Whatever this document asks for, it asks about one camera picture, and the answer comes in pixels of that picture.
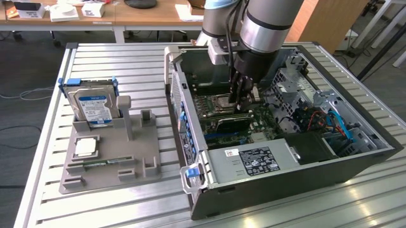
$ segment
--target cardboard box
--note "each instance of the cardboard box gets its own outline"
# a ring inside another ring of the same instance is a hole
[[[203,16],[206,0],[187,0],[187,2],[188,2],[190,14]]]
[[[44,17],[45,7],[41,3],[15,2],[13,4],[20,18],[39,19]]]
[[[85,17],[100,18],[104,13],[103,3],[85,3],[81,7],[81,13]]]

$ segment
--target warning label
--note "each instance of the warning label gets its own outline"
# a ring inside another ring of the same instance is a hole
[[[240,151],[240,159],[250,176],[280,170],[268,147]]]

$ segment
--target white sticker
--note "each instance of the white sticker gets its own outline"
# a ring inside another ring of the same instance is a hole
[[[111,122],[112,115],[110,108],[104,106],[107,103],[106,96],[83,96],[79,98],[84,116],[92,124],[104,124]]]
[[[224,152],[227,157],[239,155],[239,149],[224,150]]]
[[[112,22],[107,22],[107,21],[94,21],[95,25],[111,25]]]
[[[79,139],[76,142],[75,154],[77,157],[90,156],[96,150],[96,140],[94,138]]]

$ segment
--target aluminum table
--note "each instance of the aluminum table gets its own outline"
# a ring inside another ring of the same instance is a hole
[[[357,81],[326,50],[302,44],[378,119],[402,145],[406,124]],[[59,181],[72,109],[55,85],[43,133],[16,218],[16,228],[64,227],[402,227],[406,225],[406,150],[374,165],[346,183],[318,189],[208,219],[190,219],[164,93],[164,47],[186,43],[68,45],[57,77],[111,78],[130,95],[131,112],[150,108],[156,115],[163,177],[142,185],[61,195]],[[321,89],[329,84],[314,69],[309,76]]]

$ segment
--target white box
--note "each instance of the white box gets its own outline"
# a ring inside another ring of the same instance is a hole
[[[85,17],[100,18],[104,13],[103,3],[85,3],[81,7],[81,13]]]
[[[45,14],[45,7],[41,4],[39,10],[17,10],[20,18],[43,18]]]
[[[351,46],[351,44],[357,38],[358,38],[358,34],[354,31],[349,30],[349,32],[345,35],[345,38],[342,40],[342,43],[335,50],[345,51]]]
[[[79,20],[76,7],[68,4],[56,4],[49,8],[51,21]]]

